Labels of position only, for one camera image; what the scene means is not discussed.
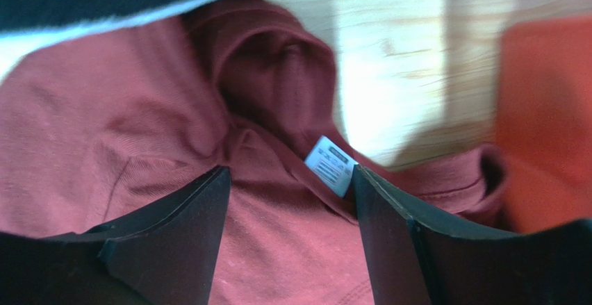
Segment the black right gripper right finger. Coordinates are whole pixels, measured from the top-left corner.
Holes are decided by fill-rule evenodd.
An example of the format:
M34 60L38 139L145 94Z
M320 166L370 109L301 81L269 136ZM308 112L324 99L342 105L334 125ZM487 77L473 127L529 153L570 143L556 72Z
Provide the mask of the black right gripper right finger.
M354 169L376 304L590 304L591 221L521 235L465 220Z

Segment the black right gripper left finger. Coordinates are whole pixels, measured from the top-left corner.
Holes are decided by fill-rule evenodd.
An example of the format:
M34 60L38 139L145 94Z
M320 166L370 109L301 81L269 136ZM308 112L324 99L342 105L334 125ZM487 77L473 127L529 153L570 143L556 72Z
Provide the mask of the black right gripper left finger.
M85 233L2 233L1 303L207 304L230 189L215 167Z

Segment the dark red t shirt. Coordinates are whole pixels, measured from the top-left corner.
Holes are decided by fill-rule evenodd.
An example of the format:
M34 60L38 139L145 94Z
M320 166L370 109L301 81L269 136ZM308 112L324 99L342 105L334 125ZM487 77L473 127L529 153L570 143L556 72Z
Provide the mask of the dark red t shirt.
M338 132L335 84L331 49L264 0L36 51L1 85L1 230L85 231L226 165L212 304L371 304L354 198L304 163L323 136L408 193L498 226L495 147L388 172Z

